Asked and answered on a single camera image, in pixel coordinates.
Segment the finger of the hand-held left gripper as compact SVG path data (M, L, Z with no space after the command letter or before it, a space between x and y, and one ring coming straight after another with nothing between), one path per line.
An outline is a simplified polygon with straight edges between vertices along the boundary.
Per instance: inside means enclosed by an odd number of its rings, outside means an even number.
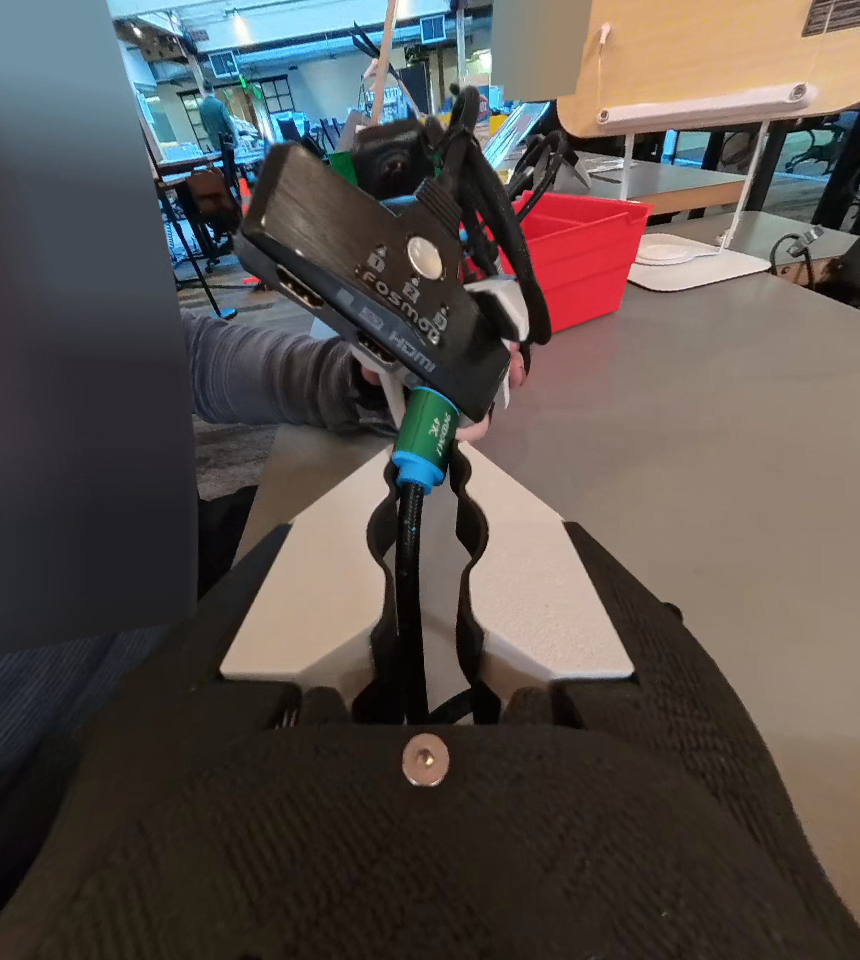
M362 423L378 433L398 433L406 413L403 385L392 374L360 366Z
M509 274L490 276L467 283L465 292L501 339L529 338L529 311L516 277Z

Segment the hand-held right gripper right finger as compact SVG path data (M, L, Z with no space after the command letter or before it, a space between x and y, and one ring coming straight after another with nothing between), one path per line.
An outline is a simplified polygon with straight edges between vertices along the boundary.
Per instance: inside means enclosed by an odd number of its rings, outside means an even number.
M623 681L630 657L564 519L481 452L454 453L460 576L456 640L471 685Z

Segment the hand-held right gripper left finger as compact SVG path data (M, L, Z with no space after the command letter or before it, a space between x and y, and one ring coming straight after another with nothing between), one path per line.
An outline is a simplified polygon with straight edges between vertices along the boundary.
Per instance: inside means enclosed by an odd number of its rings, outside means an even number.
M375 453L290 522L222 678L300 690L364 690L374 681L371 639L387 606L387 571L367 531L389 494L389 457Z

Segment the red storage bin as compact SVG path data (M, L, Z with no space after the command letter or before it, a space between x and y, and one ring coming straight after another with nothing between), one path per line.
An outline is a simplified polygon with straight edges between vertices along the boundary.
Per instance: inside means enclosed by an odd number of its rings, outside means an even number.
M652 206L545 193L523 220L535 279L556 333L615 312Z

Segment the black hdmi switch box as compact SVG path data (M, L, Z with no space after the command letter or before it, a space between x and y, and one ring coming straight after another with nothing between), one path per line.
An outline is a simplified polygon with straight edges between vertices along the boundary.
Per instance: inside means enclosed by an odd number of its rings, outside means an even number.
M244 267L306 307L405 392L430 388L472 422L491 408L508 370L505 342L530 350L553 332L521 225L522 211L484 156L475 127L480 90L459 90L448 123L438 125L436 177L423 188L445 196L437 217L417 202L371 217L353 215L353 147L340 172L295 142L271 148L236 241ZM517 279L529 311L527 340L503 340L466 284L496 275Z

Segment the person's left forearm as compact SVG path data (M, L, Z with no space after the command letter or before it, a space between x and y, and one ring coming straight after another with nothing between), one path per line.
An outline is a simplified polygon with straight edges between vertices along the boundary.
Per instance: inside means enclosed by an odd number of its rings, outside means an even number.
M316 340L180 309L192 412L211 425L363 426L358 365L340 339Z

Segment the person's left hand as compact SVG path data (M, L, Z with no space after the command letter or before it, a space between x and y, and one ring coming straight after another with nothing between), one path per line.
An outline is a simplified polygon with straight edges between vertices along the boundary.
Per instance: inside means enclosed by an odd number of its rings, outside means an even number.
M491 404L490 410L482 420L475 422L469 420L465 415L462 414L460 416L459 427L455 434L456 442L474 444L484 438L486 432L491 426L493 413L497 409L505 410L508 406L511 390L521 387L525 383L528 376L528 362L521 351L521 344L518 342L505 342L505 345L508 346L510 353L509 366L501 384L501 388L497 391L496 398ZM351 348L351 354L354 356L359 366L368 366L377 370L377 368L373 366L370 360L366 358L364 354L361 353L361 350L357 347L353 346Z

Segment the white stand base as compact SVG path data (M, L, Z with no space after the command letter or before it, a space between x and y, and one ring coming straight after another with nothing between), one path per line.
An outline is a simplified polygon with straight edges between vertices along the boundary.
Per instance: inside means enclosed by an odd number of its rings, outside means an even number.
M672 102L643 102L615 106L608 111L608 123L613 130L626 134L625 162L629 161L632 136L646 125L661 122L677 123L681 128L694 127L698 122L726 119L760 121L760 133L751 155L736 209L723 238L712 245L700 244L673 234L645 234L640 241L637 257L629 271L629 281L651 292L683 292L759 274L767 269L758 257L730 249L741 214L747 204L750 187L755 179L760 159L769 137L772 118L792 105L807 86L777 84L748 88L699 99Z

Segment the person's blue striped shirt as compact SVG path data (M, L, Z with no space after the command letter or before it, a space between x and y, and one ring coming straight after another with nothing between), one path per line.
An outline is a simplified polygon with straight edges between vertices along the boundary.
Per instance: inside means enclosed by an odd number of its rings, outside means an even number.
M0 654L0 790L44 745L64 746L171 625Z

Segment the wooden stand board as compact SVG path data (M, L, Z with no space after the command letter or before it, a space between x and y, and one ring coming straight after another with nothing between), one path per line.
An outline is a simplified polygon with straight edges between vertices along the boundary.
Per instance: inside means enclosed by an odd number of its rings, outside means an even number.
M604 1L590 7L574 92L556 99L577 138L622 136L614 107L807 86L771 121L836 114L860 102L860 28L800 36L810 1ZM635 135L743 119L646 125Z

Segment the black label sticker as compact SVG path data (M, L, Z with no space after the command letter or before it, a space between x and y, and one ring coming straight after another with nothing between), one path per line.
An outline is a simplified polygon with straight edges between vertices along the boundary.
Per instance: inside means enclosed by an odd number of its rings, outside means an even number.
M811 1L800 36L804 39L860 28L860 1Z

